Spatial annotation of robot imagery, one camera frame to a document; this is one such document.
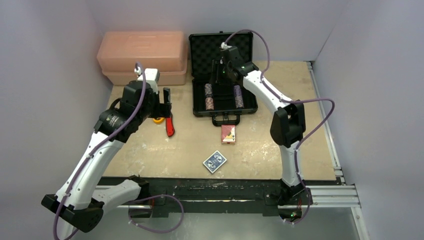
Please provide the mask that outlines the purple poker chip stack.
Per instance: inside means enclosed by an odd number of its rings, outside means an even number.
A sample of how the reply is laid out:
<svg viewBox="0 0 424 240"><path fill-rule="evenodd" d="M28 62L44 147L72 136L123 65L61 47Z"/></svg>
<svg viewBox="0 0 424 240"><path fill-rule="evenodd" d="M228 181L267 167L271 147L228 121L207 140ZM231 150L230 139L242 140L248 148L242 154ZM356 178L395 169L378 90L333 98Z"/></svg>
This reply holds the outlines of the purple poker chip stack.
<svg viewBox="0 0 424 240"><path fill-rule="evenodd" d="M236 108L243 109L244 101L243 101L243 95L242 95L242 90L240 85L234 85L233 91L234 91L234 101L235 101Z"/></svg>

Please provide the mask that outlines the black poker set case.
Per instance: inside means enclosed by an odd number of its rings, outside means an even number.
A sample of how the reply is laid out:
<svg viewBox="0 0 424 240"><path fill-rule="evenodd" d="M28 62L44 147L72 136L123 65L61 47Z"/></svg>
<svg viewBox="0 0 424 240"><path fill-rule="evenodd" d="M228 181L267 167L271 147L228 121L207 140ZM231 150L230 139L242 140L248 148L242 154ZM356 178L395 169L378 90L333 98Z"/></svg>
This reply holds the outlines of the black poker set case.
<svg viewBox="0 0 424 240"><path fill-rule="evenodd" d="M195 33L188 37L191 57L192 112L198 118L211 118L216 127L238 125L242 115L258 110L254 94L227 77L220 64L220 47L224 41L239 49L242 59L252 61L253 33Z"/></svg>

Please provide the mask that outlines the red playing card deck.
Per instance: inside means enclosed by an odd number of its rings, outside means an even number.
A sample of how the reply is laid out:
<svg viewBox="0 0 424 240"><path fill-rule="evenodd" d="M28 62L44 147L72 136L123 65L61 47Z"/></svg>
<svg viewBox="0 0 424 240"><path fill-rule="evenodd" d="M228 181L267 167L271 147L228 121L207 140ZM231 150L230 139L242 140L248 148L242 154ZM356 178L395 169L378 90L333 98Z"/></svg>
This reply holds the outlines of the red playing card deck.
<svg viewBox="0 0 424 240"><path fill-rule="evenodd" d="M236 143L236 126L235 125L221 126L221 143L222 144Z"/></svg>

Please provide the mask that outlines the blue playing card deck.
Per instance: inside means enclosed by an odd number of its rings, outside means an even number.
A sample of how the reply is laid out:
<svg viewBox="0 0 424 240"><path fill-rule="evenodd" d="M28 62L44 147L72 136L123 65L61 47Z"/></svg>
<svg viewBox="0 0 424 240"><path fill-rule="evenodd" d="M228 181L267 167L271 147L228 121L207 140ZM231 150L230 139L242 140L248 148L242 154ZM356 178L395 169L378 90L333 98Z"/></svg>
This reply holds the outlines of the blue playing card deck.
<svg viewBox="0 0 424 240"><path fill-rule="evenodd" d="M211 174L214 174L226 162L227 158L224 157L224 155L218 150L216 150L206 160L204 160L202 164Z"/></svg>

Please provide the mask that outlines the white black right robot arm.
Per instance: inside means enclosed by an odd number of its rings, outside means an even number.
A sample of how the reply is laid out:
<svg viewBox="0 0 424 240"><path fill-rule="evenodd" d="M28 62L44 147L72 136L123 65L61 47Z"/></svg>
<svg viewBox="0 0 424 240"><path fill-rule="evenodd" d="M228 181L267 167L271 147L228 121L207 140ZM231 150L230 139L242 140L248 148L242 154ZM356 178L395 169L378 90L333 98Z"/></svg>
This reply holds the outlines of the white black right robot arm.
<svg viewBox="0 0 424 240"><path fill-rule="evenodd" d="M272 113L270 135L281 155L281 201L294 203L305 190L299 164L299 144L306 131L305 107L274 87L253 62L245 61L236 46L222 43L222 74L228 80L250 91Z"/></svg>

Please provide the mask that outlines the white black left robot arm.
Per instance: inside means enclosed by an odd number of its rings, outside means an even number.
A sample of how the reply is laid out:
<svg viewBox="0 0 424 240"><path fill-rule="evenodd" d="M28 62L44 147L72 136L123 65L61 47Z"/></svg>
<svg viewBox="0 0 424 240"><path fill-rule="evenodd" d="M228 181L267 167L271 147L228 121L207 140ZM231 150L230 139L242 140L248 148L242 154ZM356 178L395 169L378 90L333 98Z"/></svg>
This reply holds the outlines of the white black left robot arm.
<svg viewBox="0 0 424 240"><path fill-rule="evenodd" d="M170 117L171 107L168 87L163 88L160 102L159 91L152 83L133 80L124 87L122 97L100 114L88 147L71 176L55 194L47 194L41 201L55 213L56 240L69 240L77 231L90 232L107 212L122 204L134 201L142 205L148 201L149 183L136 175L106 190L96 187L131 134L147 118Z"/></svg>

